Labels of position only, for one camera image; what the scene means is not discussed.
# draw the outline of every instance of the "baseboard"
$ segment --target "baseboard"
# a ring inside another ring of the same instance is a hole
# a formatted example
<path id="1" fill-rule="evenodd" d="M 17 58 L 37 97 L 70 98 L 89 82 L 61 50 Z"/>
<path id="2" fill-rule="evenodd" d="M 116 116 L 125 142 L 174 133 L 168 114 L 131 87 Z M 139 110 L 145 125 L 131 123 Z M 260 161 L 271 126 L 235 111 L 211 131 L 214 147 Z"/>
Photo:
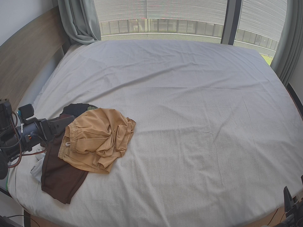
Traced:
<path id="1" fill-rule="evenodd" d="M 297 105 L 297 108 L 300 111 L 301 115 L 303 115 L 303 105 L 302 105 L 299 97 L 297 96 L 296 92 L 294 91 L 294 89 L 292 88 L 292 86 L 289 83 L 286 86 L 286 88 L 289 91 L 290 95 L 292 96 L 292 98 L 293 98 L 295 104 Z"/>

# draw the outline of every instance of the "headboard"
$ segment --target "headboard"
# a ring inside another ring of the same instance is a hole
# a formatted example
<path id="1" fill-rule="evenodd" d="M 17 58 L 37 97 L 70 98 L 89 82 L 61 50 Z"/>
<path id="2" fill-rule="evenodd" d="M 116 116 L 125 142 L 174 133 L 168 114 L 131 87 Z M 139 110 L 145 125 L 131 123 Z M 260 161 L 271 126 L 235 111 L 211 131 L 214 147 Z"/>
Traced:
<path id="1" fill-rule="evenodd" d="M 8 98 L 15 111 L 32 80 L 67 40 L 58 6 L 13 34 L 0 46 L 0 99 Z"/>

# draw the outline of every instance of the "mattress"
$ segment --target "mattress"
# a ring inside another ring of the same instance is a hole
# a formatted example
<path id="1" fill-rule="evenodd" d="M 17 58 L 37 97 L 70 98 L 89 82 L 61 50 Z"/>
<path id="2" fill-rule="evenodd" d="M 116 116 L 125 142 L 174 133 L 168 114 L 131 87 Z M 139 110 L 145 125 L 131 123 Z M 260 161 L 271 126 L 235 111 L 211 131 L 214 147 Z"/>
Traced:
<path id="1" fill-rule="evenodd" d="M 302 189 L 302 119 L 255 50 L 182 40 L 78 46 L 36 98 L 35 116 L 70 103 L 115 108 L 137 125 L 110 174 L 89 173 L 70 205 L 41 191 L 35 156 L 10 170 L 13 198 L 61 226 L 242 226 L 282 206 L 286 185 Z"/>

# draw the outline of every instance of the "curtain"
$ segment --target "curtain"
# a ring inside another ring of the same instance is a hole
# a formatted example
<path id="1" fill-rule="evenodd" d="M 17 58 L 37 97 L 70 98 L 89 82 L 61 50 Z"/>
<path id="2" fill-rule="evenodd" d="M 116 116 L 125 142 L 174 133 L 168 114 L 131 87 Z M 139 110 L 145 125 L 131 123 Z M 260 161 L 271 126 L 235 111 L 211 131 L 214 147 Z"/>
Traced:
<path id="1" fill-rule="evenodd" d="M 281 40 L 271 62 L 271 68 L 285 86 L 294 72 L 302 47 L 303 0 L 287 0 L 286 19 Z"/>
<path id="2" fill-rule="evenodd" d="M 90 44 L 101 40 L 94 0 L 58 0 L 65 32 L 72 41 Z"/>

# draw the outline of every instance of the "bed sheet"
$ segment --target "bed sheet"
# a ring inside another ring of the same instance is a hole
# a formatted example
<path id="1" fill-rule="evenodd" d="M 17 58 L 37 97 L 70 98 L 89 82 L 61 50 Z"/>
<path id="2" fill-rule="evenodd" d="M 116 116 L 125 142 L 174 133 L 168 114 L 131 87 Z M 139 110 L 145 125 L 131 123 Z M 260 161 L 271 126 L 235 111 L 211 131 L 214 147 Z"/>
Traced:
<path id="1" fill-rule="evenodd" d="M 255 50 L 182 40 L 100 41 L 70 51 L 34 102 L 137 122 L 110 174 L 89 173 L 70 205 L 41 191 L 35 156 L 9 173 L 25 209 L 61 226 L 242 226 L 302 189 L 303 122 Z"/>

